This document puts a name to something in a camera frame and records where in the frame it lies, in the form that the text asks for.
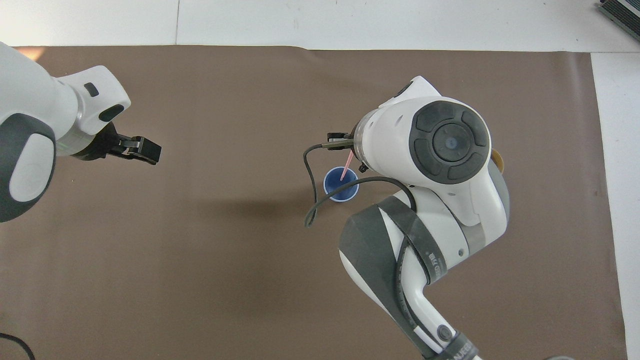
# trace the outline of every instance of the black cable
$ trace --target black cable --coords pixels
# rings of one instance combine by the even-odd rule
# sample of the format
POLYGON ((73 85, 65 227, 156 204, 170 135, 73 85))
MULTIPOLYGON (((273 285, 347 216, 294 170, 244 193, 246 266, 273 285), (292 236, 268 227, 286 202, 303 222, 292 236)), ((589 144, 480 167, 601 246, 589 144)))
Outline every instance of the black cable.
MULTIPOLYGON (((322 144, 319 143, 317 145, 313 145, 309 147, 307 150, 305 150, 305 152, 302 153, 302 160, 305 162, 305 167, 307 168, 307 172, 309 173, 309 178, 311 179, 311 187, 313 187, 314 189, 314 203, 318 201, 318 191, 316 189, 316 180, 314 179, 314 175, 311 172, 311 167, 309 166, 309 162, 307 161, 307 154, 310 153, 311 150, 320 149, 321 147, 322 147, 322 144)), ((311 224, 314 223, 314 220, 316 219, 316 212, 317 211, 314 211, 313 215, 311 216, 311 220, 309 221, 309 226, 311 226, 311 224)))
POLYGON ((411 191, 409 190, 408 187, 406 187, 406 185, 404 185, 403 183, 401 183, 400 181, 396 180, 396 179, 392 179, 391 177, 385 177, 385 176, 372 176, 372 177, 365 177, 364 179, 357 179, 354 181, 351 181, 349 183, 346 183, 340 187, 338 187, 337 189, 335 189, 334 191, 326 194, 325 197, 323 197, 322 199, 320 199, 320 201, 317 201, 313 207, 311 209, 309 209, 309 211, 307 212, 307 215, 305 216, 305 227, 310 227, 311 224, 313 224, 313 218, 316 215, 316 211, 318 209, 318 207, 325 201, 327 201, 330 197, 334 196, 335 194, 342 192, 344 190, 347 190, 348 188, 357 185, 357 184, 362 184, 362 183, 368 183, 370 181, 384 181, 386 183, 392 183, 394 185, 396 185, 397 187, 399 187, 402 191, 404 191, 404 193, 406 194, 406 196, 409 198, 409 207, 411 208, 411 210, 413 210, 414 212, 417 210, 416 205, 415 205, 415 197, 413 197, 413 194, 411 193, 411 191))
POLYGON ((27 345, 27 343, 24 342, 24 340, 18 337, 15 337, 13 335, 3 334, 2 332, 0 332, 0 338, 13 341, 14 343, 17 343, 18 345, 20 345, 20 347, 27 353, 29 360, 36 359, 36 357, 33 355, 33 351, 31 351, 31 348, 29 347, 29 345, 27 345))

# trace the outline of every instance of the pink straw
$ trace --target pink straw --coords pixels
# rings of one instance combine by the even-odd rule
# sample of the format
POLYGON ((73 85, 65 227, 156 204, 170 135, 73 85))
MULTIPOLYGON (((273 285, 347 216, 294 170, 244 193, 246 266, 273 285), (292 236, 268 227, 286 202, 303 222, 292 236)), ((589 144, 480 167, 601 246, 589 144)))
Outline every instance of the pink straw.
POLYGON ((342 175, 340 176, 340 181, 344 179, 344 176, 347 174, 347 169, 349 168, 349 164, 353 159, 353 151, 349 151, 349 157, 347 158, 347 163, 344 165, 344 170, 342 170, 342 175))

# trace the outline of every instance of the white tile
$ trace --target white tile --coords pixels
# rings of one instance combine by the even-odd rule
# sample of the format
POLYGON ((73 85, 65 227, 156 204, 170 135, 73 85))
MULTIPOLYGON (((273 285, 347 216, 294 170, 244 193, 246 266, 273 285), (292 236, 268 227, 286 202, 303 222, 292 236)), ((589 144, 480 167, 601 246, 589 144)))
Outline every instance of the white tile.
POLYGON ((640 54, 592 54, 629 359, 640 359, 640 54))
POLYGON ((178 44, 638 52, 588 0, 181 0, 178 44))
POLYGON ((0 41, 20 45, 175 43, 178 0, 1 0, 0 41))

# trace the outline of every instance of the blue cup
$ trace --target blue cup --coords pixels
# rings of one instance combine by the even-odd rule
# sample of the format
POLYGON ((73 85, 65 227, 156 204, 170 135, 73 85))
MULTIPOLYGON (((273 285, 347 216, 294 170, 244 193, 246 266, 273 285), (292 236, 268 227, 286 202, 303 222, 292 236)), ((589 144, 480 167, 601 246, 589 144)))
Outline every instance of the blue cup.
MULTIPOLYGON (((323 181, 324 193, 328 194, 338 187, 358 179, 356 172, 348 168, 347 173, 344 174, 344 179, 340 181, 340 176, 342 175, 343 170, 344 167, 335 167, 326 173, 323 181)), ((353 199, 353 197, 358 193, 359 187, 360 184, 356 184, 346 190, 335 194, 334 196, 330 197, 330 199, 335 202, 349 201, 353 199)))

